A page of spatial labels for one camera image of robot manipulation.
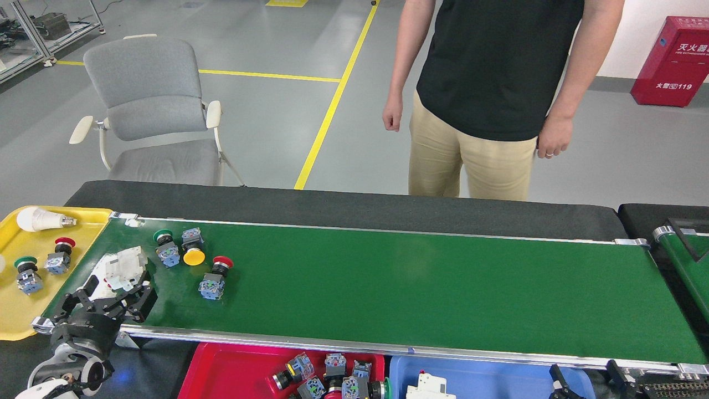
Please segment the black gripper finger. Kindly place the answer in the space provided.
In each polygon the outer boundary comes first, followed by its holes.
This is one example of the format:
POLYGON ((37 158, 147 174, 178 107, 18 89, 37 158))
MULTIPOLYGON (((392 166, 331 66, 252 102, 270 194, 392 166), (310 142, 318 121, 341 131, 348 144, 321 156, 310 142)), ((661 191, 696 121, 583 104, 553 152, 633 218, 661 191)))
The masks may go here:
POLYGON ((631 374, 618 366, 617 361, 613 359, 608 360, 605 369, 619 392, 619 398, 636 398, 638 384, 631 374))
POLYGON ((580 396, 576 392, 572 391, 570 389, 569 384, 567 384, 566 379, 564 378, 561 369, 559 368, 558 364, 552 364, 552 366, 549 369, 549 374, 552 377, 552 388, 553 391, 549 395, 549 399, 555 399, 555 398, 575 398, 575 399, 580 399, 580 398, 585 398, 583 396, 580 396))

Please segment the person's left hand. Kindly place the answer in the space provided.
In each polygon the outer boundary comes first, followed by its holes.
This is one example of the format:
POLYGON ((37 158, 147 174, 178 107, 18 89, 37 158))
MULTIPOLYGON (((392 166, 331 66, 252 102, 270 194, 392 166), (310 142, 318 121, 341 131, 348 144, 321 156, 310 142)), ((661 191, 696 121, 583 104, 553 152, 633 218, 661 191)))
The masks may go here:
POLYGON ((564 152, 570 144, 573 120, 564 116, 547 116, 537 140, 537 156, 552 159, 564 152))

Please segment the person's right hand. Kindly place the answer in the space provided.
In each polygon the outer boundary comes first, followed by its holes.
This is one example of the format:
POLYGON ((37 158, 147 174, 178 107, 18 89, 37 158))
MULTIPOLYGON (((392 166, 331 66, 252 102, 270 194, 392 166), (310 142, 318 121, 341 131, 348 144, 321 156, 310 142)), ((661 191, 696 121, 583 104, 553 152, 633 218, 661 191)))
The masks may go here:
POLYGON ((387 131, 398 132, 400 130, 401 116, 403 112, 403 98, 401 93, 388 95, 382 112, 383 127, 387 131))

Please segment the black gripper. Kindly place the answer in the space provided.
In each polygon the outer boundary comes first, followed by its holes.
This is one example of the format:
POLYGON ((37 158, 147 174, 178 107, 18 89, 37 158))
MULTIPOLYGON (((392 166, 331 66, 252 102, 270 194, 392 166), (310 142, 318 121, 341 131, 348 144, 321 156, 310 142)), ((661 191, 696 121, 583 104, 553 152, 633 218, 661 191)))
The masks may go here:
POLYGON ((137 323, 144 323, 155 305, 158 294, 152 286, 152 276, 145 271, 140 280, 129 290, 125 290, 117 301, 124 310, 118 308, 105 313, 101 299, 91 300, 98 283, 84 283, 82 288, 67 293, 63 301, 53 311, 53 353, 61 351, 88 357, 96 356, 106 361, 117 338, 126 311, 137 323))

